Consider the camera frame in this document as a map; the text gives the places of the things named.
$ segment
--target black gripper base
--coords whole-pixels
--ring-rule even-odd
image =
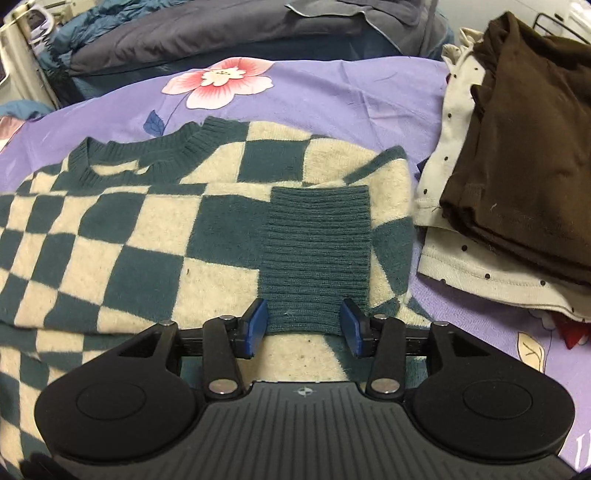
[[[566,480],[556,456],[484,465],[422,437],[403,406],[373,401],[351,382],[256,383],[214,403],[168,452],[127,465],[56,460],[80,480]]]

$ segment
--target metal frame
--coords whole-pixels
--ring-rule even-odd
[[[548,18],[551,22],[557,24],[558,26],[560,26],[561,28],[564,28],[565,30],[567,30],[568,32],[572,33],[575,37],[577,37],[581,42],[587,44],[587,45],[591,45],[589,43],[589,41],[587,39],[585,39],[584,37],[582,37],[580,34],[578,34],[577,32],[575,32],[572,28],[567,27],[563,22],[561,22],[560,20],[558,20],[557,18],[551,17],[547,14],[543,14],[543,13],[539,13],[536,15],[535,20],[534,20],[534,25],[532,26],[532,28],[535,30],[536,28],[540,28],[545,32],[545,35],[554,35],[550,30],[548,30],[548,28],[546,28],[545,26],[543,26],[540,23],[540,18]]]

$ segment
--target metal pin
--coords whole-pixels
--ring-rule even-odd
[[[219,395],[228,395],[234,393],[238,388],[238,384],[229,378],[218,378],[209,384],[209,390]]]
[[[371,382],[371,388],[378,393],[395,393],[400,388],[400,383],[393,378],[377,378]]]

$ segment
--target wall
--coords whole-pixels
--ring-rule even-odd
[[[485,31],[488,22],[509,10],[528,25],[538,12],[554,15],[564,11],[570,0],[439,0],[439,10],[457,34],[460,27]]]

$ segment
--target sweater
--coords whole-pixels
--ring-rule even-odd
[[[154,322],[199,327],[266,298],[269,333],[304,333],[267,337],[246,382],[346,380],[355,367],[326,336],[344,297],[427,325],[408,292],[404,156],[207,118],[87,139],[0,196],[2,455],[43,451],[33,405],[49,381]]]

